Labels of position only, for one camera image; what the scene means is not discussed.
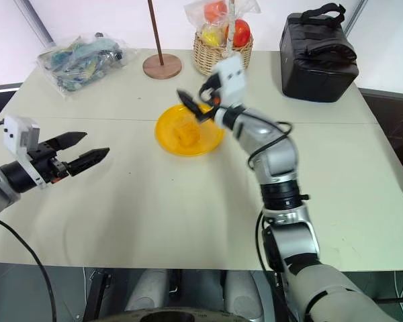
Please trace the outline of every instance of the wooden stand base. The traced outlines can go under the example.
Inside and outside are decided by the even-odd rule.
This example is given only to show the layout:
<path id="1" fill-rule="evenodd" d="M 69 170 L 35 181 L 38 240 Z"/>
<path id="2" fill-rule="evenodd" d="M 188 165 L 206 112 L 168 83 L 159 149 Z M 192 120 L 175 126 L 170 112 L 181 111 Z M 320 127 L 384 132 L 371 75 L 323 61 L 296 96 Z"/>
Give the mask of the wooden stand base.
<path id="1" fill-rule="evenodd" d="M 168 79 L 179 74 L 182 69 L 181 60 L 170 54 L 163 54 L 164 65 L 161 66 L 159 55 L 147 58 L 143 62 L 143 71 L 149 77 Z"/>

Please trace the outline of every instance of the yellow plate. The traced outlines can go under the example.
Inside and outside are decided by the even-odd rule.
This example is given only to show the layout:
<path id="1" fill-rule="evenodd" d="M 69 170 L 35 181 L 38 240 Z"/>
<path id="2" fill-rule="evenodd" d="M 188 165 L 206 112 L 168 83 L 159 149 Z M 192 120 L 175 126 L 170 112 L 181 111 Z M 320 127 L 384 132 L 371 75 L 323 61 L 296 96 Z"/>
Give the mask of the yellow plate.
<path id="1" fill-rule="evenodd" d="M 203 111 L 210 108 L 201 105 Z M 198 123 L 184 105 L 165 111 L 156 122 L 155 138 L 166 150 L 178 156 L 199 156 L 214 150 L 224 138 L 224 130 L 212 120 Z"/>

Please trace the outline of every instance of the clear plastic bag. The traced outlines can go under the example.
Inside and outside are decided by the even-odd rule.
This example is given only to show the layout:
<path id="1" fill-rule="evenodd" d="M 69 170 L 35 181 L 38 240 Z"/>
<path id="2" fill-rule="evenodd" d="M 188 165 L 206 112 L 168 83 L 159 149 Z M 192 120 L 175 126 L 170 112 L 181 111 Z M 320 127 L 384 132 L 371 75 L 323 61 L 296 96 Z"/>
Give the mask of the clear plastic bag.
<path id="1" fill-rule="evenodd" d="M 97 32 L 39 55 L 38 64 L 61 93 L 77 91 L 125 66 L 137 50 Z"/>
<path id="2" fill-rule="evenodd" d="M 235 0 L 235 18 L 246 13 L 260 13 L 257 0 Z M 228 0 L 199 0 L 184 6 L 187 19 L 199 37 L 207 44 L 223 47 L 226 44 Z"/>

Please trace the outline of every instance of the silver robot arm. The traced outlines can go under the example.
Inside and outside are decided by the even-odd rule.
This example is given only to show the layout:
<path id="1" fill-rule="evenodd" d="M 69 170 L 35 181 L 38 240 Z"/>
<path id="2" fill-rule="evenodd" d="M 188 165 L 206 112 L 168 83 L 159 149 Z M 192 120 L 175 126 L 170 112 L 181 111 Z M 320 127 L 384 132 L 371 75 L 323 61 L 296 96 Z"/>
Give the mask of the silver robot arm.
<path id="1" fill-rule="evenodd" d="M 39 143 L 40 129 L 31 119 L 7 116 L 0 125 L 4 146 L 15 158 L 0 166 L 0 212 L 17 202 L 22 193 L 75 176 L 102 161 L 109 152 L 109 148 L 94 149 L 72 162 L 61 162 L 57 151 L 77 144 L 87 135 L 85 132 L 67 132 Z"/>
<path id="2" fill-rule="evenodd" d="M 263 245 L 269 266 L 284 280 L 287 301 L 300 321 L 395 321 L 363 294 L 343 273 L 320 263 L 319 246 L 297 183 L 296 147 L 279 122 L 245 109 L 245 87 L 239 55 L 223 60 L 202 86 L 200 99 L 212 106 L 203 113 L 191 96 L 178 91 L 183 104 L 199 121 L 213 119 L 233 132 L 250 156 L 263 196 Z"/>

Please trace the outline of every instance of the black handbag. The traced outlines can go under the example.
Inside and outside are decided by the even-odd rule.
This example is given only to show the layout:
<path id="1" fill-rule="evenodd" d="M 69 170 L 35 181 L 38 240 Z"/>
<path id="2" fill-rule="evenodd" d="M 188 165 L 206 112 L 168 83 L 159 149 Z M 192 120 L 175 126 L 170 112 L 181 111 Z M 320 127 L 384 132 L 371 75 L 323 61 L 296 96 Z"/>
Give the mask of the black handbag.
<path id="1" fill-rule="evenodd" d="M 331 11 L 339 15 L 324 14 Z M 280 42 L 285 95 L 334 102 L 358 76 L 357 55 L 341 27 L 345 11 L 342 5 L 328 3 L 287 17 Z"/>

